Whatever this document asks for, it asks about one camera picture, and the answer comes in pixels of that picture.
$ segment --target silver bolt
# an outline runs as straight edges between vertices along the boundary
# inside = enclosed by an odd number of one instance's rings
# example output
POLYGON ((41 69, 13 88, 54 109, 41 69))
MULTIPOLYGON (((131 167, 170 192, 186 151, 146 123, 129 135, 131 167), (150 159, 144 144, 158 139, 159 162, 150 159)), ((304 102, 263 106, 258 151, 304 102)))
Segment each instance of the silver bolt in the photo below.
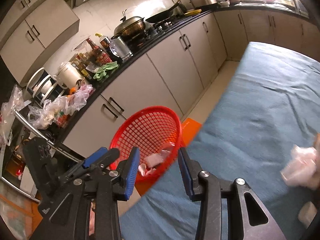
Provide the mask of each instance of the silver bolt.
POLYGON ((116 176, 119 175, 119 172, 118 172, 118 171, 110 171, 110 172, 109 172, 109 175, 110 175, 111 177, 116 177, 116 176))
POLYGON ((73 181, 73 184, 76 185, 76 186, 81 185, 81 184, 82 184, 82 179, 75 179, 75 180, 73 181))
POLYGON ((202 177, 209 177, 210 173, 209 173, 208 171, 201 171, 201 172, 200 172, 200 175, 201 175, 202 177))
POLYGON ((244 185, 245 184, 245 180, 241 179, 241 178, 238 178, 238 179, 236 179, 236 183, 239 184, 239 185, 244 185))

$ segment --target tile wall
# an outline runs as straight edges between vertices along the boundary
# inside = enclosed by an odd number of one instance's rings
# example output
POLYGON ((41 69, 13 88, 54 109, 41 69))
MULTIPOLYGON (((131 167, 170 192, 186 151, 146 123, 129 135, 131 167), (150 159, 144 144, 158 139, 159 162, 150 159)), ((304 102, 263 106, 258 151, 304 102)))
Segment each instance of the tile wall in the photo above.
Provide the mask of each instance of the tile wall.
MULTIPOLYGON (((182 0, 191 9, 189 0, 182 0)), ((114 29, 121 23, 122 11, 127 9, 126 16, 148 18, 157 12, 173 5, 171 0, 90 0, 73 9, 80 19, 79 32, 63 44, 45 63, 46 71, 54 75, 61 62, 68 61, 75 54, 73 49, 90 37, 96 44, 99 38, 95 33, 113 36, 114 29)))

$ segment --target red basket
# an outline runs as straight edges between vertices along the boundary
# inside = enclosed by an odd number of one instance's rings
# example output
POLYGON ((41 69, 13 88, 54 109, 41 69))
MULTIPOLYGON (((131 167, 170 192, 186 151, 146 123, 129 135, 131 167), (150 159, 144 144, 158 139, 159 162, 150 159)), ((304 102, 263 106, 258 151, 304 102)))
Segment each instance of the red basket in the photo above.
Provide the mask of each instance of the red basket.
POLYGON ((110 143, 111 148, 118 148, 120 157, 109 167, 115 170, 118 163, 129 157, 132 147, 140 150, 140 164, 144 158, 157 153, 165 142, 173 142, 172 153, 159 167, 147 176, 137 174, 136 182, 155 181, 174 162, 182 143, 182 128, 179 117, 165 106, 150 106, 132 115, 116 132, 110 143))

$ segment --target blue tablecloth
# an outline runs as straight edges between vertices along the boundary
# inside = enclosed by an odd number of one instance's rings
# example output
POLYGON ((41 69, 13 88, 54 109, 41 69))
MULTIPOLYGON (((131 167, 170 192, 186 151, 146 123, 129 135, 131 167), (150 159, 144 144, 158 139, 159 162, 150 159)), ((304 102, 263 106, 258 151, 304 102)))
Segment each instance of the blue tablecloth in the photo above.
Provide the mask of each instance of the blue tablecloth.
MULTIPOLYGON (((309 147, 320 131, 320 63, 251 42, 235 76, 188 147, 191 159, 219 178, 244 178, 288 240, 305 230, 297 215, 312 192, 280 175, 294 144, 309 147)), ((121 218, 125 240, 194 239, 199 203, 187 197, 178 163, 121 218)), ((223 239, 226 239, 225 219, 223 239)))

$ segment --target frying pan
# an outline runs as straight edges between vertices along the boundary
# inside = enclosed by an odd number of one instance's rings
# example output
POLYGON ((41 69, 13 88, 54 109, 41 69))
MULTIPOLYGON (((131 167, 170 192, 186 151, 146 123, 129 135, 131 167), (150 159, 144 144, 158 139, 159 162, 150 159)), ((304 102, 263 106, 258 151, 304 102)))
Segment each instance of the frying pan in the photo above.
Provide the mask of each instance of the frying pan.
POLYGON ((158 22, 161 22, 161 21, 169 18, 173 14, 173 9, 176 8, 177 6, 179 6, 179 4, 181 4, 181 0, 178 0, 168 10, 165 10, 163 12, 157 13, 157 14, 151 16, 150 18, 146 19, 146 21, 149 22, 149 23, 158 23, 158 22))

